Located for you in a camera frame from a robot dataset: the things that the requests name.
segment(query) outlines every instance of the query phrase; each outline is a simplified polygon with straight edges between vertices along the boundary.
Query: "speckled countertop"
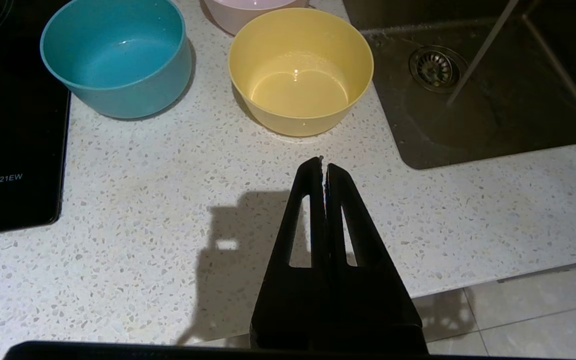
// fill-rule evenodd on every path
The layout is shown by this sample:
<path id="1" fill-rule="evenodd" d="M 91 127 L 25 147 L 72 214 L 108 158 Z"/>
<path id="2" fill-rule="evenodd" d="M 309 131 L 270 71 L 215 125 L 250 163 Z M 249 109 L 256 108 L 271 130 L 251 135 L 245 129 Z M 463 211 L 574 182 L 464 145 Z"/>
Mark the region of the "speckled countertop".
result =
<path id="1" fill-rule="evenodd" d="M 374 88 L 333 130 L 281 137 L 233 96 L 232 37 L 177 2 L 196 55 L 185 97 L 143 121 L 73 98 L 61 218 L 0 234 L 0 358 L 33 339 L 246 333 L 295 171 L 318 155 L 350 171 L 413 297 L 576 263 L 576 146 L 412 170 Z"/>

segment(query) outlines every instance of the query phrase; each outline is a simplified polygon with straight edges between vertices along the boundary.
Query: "water in bowl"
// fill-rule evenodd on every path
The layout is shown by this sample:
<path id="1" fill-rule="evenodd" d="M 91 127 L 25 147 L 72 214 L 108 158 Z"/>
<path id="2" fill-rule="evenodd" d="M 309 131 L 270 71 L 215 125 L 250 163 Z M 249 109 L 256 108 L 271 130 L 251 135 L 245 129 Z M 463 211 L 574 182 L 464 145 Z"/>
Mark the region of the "water in bowl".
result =
<path id="1" fill-rule="evenodd" d="M 155 73 L 171 59 L 177 43 L 164 38 L 134 38 L 101 47 L 78 71 L 79 84 L 120 87 Z"/>
<path id="2" fill-rule="evenodd" d="M 341 70 L 310 52 L 291 52 L 261 66 L 250 99 L 259 107 L 289 117 L 320 117 L 348 106 Z"/>

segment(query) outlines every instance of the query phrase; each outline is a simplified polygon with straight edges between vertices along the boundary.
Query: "stainless steel sink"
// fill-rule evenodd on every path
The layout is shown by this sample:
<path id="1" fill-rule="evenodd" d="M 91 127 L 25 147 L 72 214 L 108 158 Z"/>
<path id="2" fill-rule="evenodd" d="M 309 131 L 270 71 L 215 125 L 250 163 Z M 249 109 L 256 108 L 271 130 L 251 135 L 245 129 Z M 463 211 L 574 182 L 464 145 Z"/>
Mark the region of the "stainless steel sink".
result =
<path id="1" fill-rule="evenodd" d="M 522 0 L 451 106 L 506 0 L 344 0 L 415 169 L 576 144 L 576 0 Z"/>

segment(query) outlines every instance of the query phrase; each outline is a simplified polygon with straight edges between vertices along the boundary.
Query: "bowl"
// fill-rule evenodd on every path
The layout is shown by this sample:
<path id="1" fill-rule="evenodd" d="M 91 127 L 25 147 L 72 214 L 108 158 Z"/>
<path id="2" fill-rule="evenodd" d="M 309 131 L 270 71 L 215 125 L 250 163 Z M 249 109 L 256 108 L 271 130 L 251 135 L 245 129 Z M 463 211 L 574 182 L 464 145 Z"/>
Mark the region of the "bowl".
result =
<path id="1" fill-rule="evenodd" d="M 262 125 L 308 137 L 337 125 L 370 86 L 373 54 L 352 25 L 316 9 L 280 9 L 235 36 L 231 80 Z"/>
<path id="2" fill-rule="evenodd" d="M 48 21 L 39 44 L 52 75 L 105 116 L 150 116 L 185 89 L 192 55 L 170 0 L 73 0 Z"/>
<path id="3" fill-rule="evenodd" d="M 252 19 L 272 10 L 304 8 L 309 0 L 204 0 L 217 24 L 237 35 Z"/>

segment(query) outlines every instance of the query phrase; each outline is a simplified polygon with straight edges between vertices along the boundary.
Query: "induction cooktop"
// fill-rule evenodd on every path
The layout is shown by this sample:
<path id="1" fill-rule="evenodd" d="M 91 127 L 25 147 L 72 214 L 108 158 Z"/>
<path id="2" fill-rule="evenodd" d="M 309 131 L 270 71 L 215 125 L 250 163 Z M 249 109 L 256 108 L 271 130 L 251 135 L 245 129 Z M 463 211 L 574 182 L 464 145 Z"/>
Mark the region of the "induction cooktop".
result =
<path id="1" fill-rule="evenodd" d="M 0 0 L 0 231 L 60 214 L 70 94 L 42 63 L 44 25 L 67 0 Z"/>

